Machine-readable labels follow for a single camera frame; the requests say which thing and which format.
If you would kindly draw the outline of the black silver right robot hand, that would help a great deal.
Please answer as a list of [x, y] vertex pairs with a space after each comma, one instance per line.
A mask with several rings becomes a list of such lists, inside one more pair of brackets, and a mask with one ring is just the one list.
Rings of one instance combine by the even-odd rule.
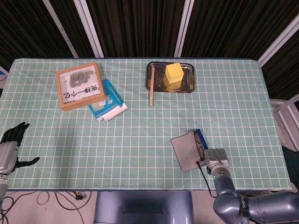
[[205, 150], [205, 163], [207, 172], [210, 175], [228, 175], [229, 161], [225, 149], [215, 148]]

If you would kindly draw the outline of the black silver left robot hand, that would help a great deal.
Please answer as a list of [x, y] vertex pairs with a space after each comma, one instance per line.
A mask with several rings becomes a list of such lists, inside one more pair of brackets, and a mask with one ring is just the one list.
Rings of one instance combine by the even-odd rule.
[[36, 164], [40, 157], [31, 161], [19, 161], [18, 153], [26, 129], [30, 123], [22, 122], [8, 129], [0, 140], [0, 175], [10, 175], [16, 168], [27, 167]]

